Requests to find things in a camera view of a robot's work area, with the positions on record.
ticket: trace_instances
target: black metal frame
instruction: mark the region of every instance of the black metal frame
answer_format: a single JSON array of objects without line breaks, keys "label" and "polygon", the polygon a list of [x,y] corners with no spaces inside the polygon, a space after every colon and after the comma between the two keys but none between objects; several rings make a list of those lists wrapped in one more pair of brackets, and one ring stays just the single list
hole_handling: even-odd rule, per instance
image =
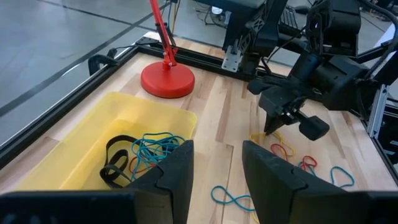
[{"label": "black metal frame", "polygon": [[[136,42],[136,45],[126,50],[118,58],[116,58],[116,60],[118,61],[117,64],[106,65],[98,71],[90,71],[93,72],[93,74],[89,79],[87,79],[78,88],[76,88],[70,94],[60,100],[56,105],[53,105],[49,110],[47,110],[36,120],[30,123],[30,125],[26,126],[23,130],[19,131],[16,135],[14,135],[8,141],[2,144],[0,146],[0,169],[6,166],[18,154],[20,154],[36,139],[43,135],[44,132],[46,132],[57,121],[63,118],[70,110],[72,110],[77,104],[83,101],[91,92],[96,90],[97,87],[105,82],[114,72],[121,68],[136,54],[142,53],[160,58],[163,57],[163,46],[158,41],[154,41],[149,45],[141,45],[139,43],[140,40]],[[178,48],[178,52],[175,55],[175,59],[178,63],[183,63],[188,66],[196,67],[245,82],[253,80],[254,78],[261,79],[263,76],[269,75],[263,70],[258,70],[257,76],[255,77],[243,75],[239,72],[229,72],[221,68],[221,65],[223,63],[222,58],[202,54],[180,47]],[[280,78],[285,77],[277,73],[273,73],[272,75]],[[372,141],[381,158],[383,159],[387,169],[389,170],[392,178],[398,185],[398,173],[395,171],[392,163],[384,153],[381,143],[379,142],[379,140],[374,138],[372,138]]]}]

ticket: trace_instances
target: wooden tabletop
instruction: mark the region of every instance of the wooden tabletop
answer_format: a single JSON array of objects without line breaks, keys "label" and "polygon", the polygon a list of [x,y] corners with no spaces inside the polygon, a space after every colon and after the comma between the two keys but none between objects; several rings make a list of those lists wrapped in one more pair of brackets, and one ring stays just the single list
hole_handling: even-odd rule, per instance
[{"label": "wooden tabletop", "polygon": [[[148,37],[159,38],[150,32]],[[177,39],[177,45],[201,53],[223,57],[221,49]],[[188,223],[254,223],[248,212],[235,205],[218,205],[210,198],[216,185],[225,186],[235,196],[248,194],[243,167],[242,142],[251,134],[261,133],[266,113],[258,107],[258,96],[247,91],[247,83],[191,68],[196,83],[193,93],[186,97],[166,100],[154,97],[140,86],[142,69],[161,59],[138,54],[121,67],[91,95],[49,129],[35,143],[0,170],[0,192],[13,190],[28,171],[37,165],[68,134],[74,126],[99,102],[105,94],[120,91],[133,96],[167,103],[194,112],[198,123],[193,134],[195,143],[195,173]],[[271,64],[273,72],[288,74],[290,68]],[[304,137],[298,124],[283,126],[279,132],[295,148],[289,162],[297,165],[303,156],[310,155],[318,161],[317,176],[331,181],[329,171],[333,166],[346,169],[355,179],[355,185],[346,190],[396,190],[397,186],[380,158],[358,118],[348,112],[328,111],[321,104],[307,100],[303,112],[317,115],[330,125],[330,131],[317,141]],[[260,144],[279,142],[273,136]],[[349,179],[335,173],[336,185]],[[224,198],[222,192],[217,197]]]}]

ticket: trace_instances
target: black strap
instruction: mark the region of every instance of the black strap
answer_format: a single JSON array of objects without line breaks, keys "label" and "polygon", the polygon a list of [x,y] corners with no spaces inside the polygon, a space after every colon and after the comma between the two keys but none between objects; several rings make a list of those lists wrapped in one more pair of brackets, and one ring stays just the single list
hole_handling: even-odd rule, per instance
[{"label": "black strap", "polygon": [[[126,178],[127,180],[130,181],[130,178],[123,172],[123,170],[127,167],[129,163],[129,152],[126,149],[120,149],[118,152],[116,152],[111,159],[109,159],[109,148],[119,142],[119,141],[127,141],[134,143],[137,141],[136,138],[127,136],[127,135],[119,135],[106,143],[106,159],[105,159],[105,165],[104,167],[100,170],[99,175],[101,178],[105,181],[106,184],[108,184],[111,188],[123,188],[123,186],[117,184],[114,182],[120,175]],[[116,166],[116,163],[120,159],[124,159],[122,165],[120,167]]]}]

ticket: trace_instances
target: gray floor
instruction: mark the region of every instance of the gray floor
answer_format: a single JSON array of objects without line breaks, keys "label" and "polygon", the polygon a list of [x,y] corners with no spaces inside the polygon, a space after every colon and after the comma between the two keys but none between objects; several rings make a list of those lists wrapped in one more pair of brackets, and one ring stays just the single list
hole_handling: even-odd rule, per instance
[{"label": "gray floor", "polygon": [[[292,6],[306,0],[289,0]],[[225,30],[206,26],[191,0],[182,0],[175,34],[221,46]],[[167,20],[168,8],[164,12]],[[299,24],[305,16],[299,17]],[[359,51],[389,26],[363,14]],[[0,142],[18,132],[88,78],[86,60],[133,43],[154,28],[148,0],[2,0],[0,4]],[[286,50],[274,60],[293,65]]]}]

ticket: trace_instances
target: yellow bin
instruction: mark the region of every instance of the yellow bin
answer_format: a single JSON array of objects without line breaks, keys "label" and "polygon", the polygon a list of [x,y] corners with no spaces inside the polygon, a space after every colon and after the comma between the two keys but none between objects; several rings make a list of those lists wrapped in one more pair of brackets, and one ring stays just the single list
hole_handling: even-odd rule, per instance
[{"label": "yellow bin", "polygon": [[118,92],[108,93],[18,185],[17,190],[109,189],[100,177],[105,145],[126,134],[171,132],[190,139],[194,113]]}]

